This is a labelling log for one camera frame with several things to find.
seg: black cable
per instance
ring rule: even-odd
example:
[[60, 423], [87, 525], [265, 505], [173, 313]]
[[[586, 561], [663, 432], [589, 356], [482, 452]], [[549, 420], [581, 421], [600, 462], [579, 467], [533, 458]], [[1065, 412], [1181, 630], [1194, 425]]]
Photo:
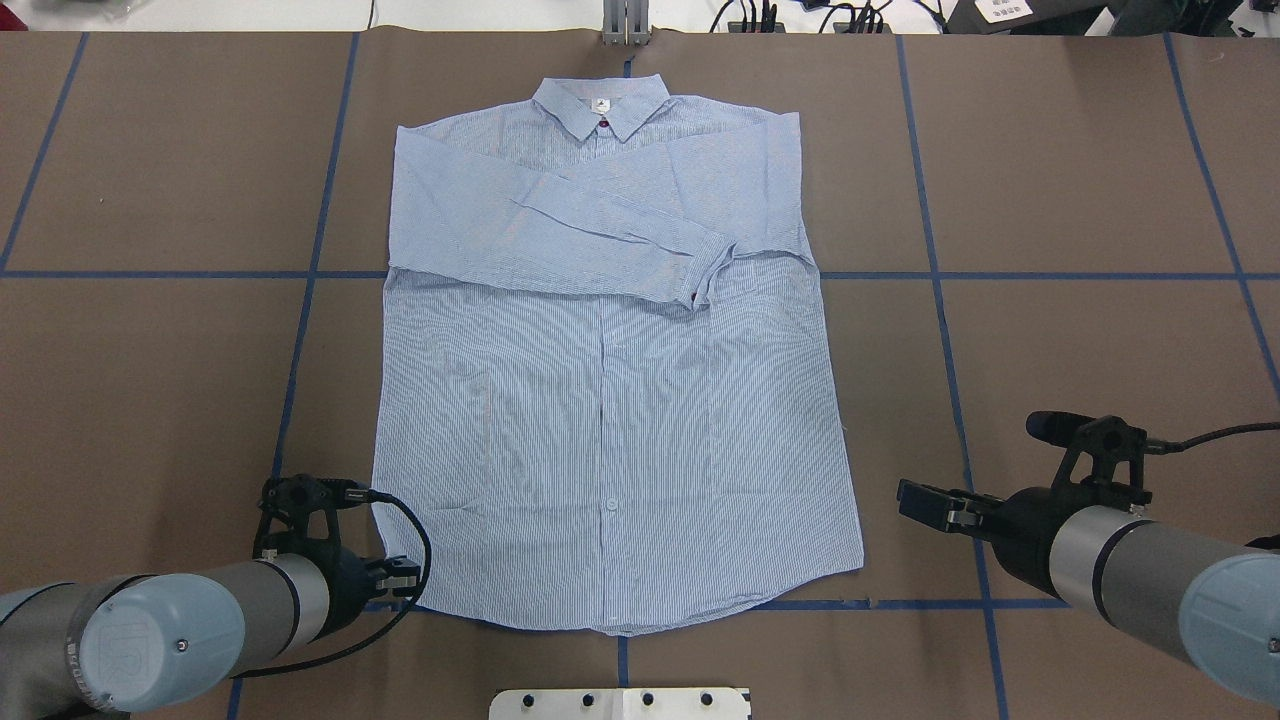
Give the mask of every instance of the black cable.
[[867, 27], [867, 23], [869, 22], [874, 23], [874, 19], [872, 18], [872, 10], [873, 8], [870, 3], [863, 5], [863, 9], [858, 12], [858, 19], [855, 19], [854, 23], [845, 29], [845, 32], [855, 32], [855, 33], [865, 32], [864, 28]]
[[929, 4], [925, 3], [924, 0], [911, 0], [911, 1], [915, 3], [916, 5], [924, 8], [924, 12], [928, 13], [931, 18], [933, 18], [933, 22], [938, 26], [938, 29], [942, 31], [943, 35], [946, 35], [946, 32], [947, 32], [947, 18], [946, 18], [946, 15], [942, 14], [942, 0], [938, 0], [938, 9], [937, 10], [934, 10], [933, 8], [931, 8]]
[[849, 24], [854, 24], [854, 15], [858, 13], [858, 8], [854, 8], [850, 3], [840, 3], [838, 5], [832, 5], [831, 9], [827, 10], [827, 17], [822, 18], [822, 24], [818, 26], [819, 35], [822, 35], [822, 31], [827, 29], [827, 20], [831, 19], [831, 15], [835, 15], [836, 10], [841, 9], [849, 10]]
[[1204, 445], [1210, 441], [1238, 436], [1242, 433], [1261, 433], [1263, 430], [1280, 430], [1280, 423], [1251, 423], [1248, 425], [1233, 425], [1230, 428], [1222, 428], [1221, 430], [1196, 436], [1190, 439], [1184, 439], [1183, 442], [1164, 442], [1158, 439], [1149, 441], [1147, 443], [1146, 452], [1147, 455], [1170, 455], [1172, 452], [1190, 450], [1197, 445]]
[[404, 514], [404, 518], [408, 519], [410, 524], [413, 525], [413, 530], [417, 532], [419, 541], [422, 542], [422, 578], [417, 582], [417, 587], [413, 588], [413, 594], [404, 601], [404, 605], [403, 607], [399, 609], [399, 612], [397, 612], [396, 616], [392, 618], [385, 625], [379, 628], [378, 632], [360, 641], [358, 643], [347, 647], [346, 650], [339, 650], [338, 652], [332, 652], [329, 655], [316, 657], [314, 660], [305, 660], [302, 662], [278, 665], [275, 667], [262, 667], [259, 670], [248, 670], [246, 673], [236, 675], [237, 679], [283, 675], [284, 673], [310, 670], [312, 667], [328, 665], [334, 660], [342, 660], [343, 657], [360, 652], [361, 650], [365, 650], [366, 647], [381, 639], [387, 633], [392, 632], [392, 628], [394, 628], [397, 623], [403, 620], [404, 616], [413, 610], [415, 605], [417, 605], [417, 601], [422, 597], [422, 591], [426, 589], [426, 578], [431, 574], [431, 541], [430, 538], [426, 537], [426, 530], [422, 528], [422, 523], [417, 519], [417, 515], [415, 515], [413, 511], [410, 510], [408, 506], [404, 505], [404, 502], [401, 498], [393, 495], [388, 495], [385, 492], [378, 492], [375, 489], [369, 491], [369, 497], [375, 502], [387, 502], [389, 505], [394, 505], [401, 512]]
[[[712, 20], [712, 29], [709, 29], [707, 32], [716, 32], [716, 26], [719, 24], [719, 19], [724, 15], [724, 10], [728, 10], [728, 6], [732, 5], [732, 4], [733, 4], [733, 0], [724, 0], [724, 4], [721, 5], [719, 12], [716, 13], [716, 19]], [[746, 10], [742, 10], [742, 23], [744, 24], [746, 23]]]

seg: brown table surface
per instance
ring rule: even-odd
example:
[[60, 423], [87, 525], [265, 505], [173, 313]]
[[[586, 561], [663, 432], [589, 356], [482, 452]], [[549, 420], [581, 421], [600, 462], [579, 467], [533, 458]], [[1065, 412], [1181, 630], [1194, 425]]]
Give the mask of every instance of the brown table surface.
[[[893, 491], [1047, 484], [1038, 409], [1170, 439], [1280, 415], [1280, 41], [598, 42], [0, 36], [0, 591], [241, 560], [269, 473], [367, 479], [396, 126], [662, 73], [801, 114], [865, 569], [631, 641], [413, 614], [355, 659], [143, 717], [480, 719], [504, 688], [620, 684], [749, 687], [758, 720], [1274, 717]], [[1157, 519], [1280, 530], [1275, 437], [1147, 475]], [[352, 537], [380, 552], [367, 516]]]

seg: shirt collar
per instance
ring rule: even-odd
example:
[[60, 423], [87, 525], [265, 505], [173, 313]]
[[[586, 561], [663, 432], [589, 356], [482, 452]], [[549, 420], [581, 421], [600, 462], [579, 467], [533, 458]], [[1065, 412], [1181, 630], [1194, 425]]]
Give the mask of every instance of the shirt collar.
[[579, 142], [585, 141], [595, 131], [602, 115], [593, 113], [580, 97], [613, 99], [604, 118], [626, 142], [640, 126], [649, 122], [660, 110], [671, 95], [662, 82], [662, 76], [641, 78], [604, 79], [558, 79], [547, 78], [534, 94], [534, 102], [559, 120], [561, 126]]

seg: white mounting plate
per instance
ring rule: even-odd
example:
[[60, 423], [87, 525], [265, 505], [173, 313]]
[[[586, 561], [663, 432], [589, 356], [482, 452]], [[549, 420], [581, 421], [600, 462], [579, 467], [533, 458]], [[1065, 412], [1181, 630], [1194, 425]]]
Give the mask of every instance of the white mounting plate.
[[[703, 705], [704, 693], [710, 705]], [[645, 694], [653, 703], [644, 703]], [[503, 691], [489, 703], [489, 720], [750, 720], [750, 697], [745, 688]]]

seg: light blue striped shirt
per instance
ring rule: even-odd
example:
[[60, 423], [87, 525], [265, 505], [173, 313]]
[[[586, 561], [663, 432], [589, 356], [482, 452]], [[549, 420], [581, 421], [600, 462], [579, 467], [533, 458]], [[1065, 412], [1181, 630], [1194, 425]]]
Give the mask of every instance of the light blue striped shirt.
[[515, 628], [650, 633], [860, 568], [799, 118], [654, 76], [401, 128], [374, 484], [431, 536], [421, 603]]

